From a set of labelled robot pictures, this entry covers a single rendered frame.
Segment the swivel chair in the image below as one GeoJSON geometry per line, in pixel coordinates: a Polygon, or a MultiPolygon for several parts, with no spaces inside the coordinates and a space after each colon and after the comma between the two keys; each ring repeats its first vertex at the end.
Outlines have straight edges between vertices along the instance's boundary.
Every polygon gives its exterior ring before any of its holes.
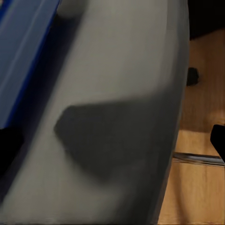
{"type": "Polygon", "coordinates": [[[8,127],[24,143],[0,181],[0,225],[158,225],[188,67],[188,0],[60,0],[8,127]]]}

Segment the folder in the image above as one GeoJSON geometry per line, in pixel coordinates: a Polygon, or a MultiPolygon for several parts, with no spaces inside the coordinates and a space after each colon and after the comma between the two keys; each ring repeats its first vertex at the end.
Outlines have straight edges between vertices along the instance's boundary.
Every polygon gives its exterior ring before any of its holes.
{"type": "Polygon", "coordinates": [[[60,0],[3,0],[0,7],[0,130],[33,73],[60,0]]]}

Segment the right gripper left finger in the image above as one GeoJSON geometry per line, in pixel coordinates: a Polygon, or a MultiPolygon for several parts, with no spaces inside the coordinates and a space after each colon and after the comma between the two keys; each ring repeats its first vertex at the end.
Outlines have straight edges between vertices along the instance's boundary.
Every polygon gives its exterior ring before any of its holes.
{"type": "Polygon", "coordinates": [[[0,130],[0,181],[24,143],[20,125],[0,130]]]}

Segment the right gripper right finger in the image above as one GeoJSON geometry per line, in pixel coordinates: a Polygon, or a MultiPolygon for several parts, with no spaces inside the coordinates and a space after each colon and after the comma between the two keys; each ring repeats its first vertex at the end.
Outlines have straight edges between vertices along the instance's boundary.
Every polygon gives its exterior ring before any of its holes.
{"type": "Polygon", "coordinates": [[[219,153],[219,156],[222,157],[222,159],[225,162],[225,127],[220,125],[214,125],[210,142],[213,144],[217,152],[219,153]]]}

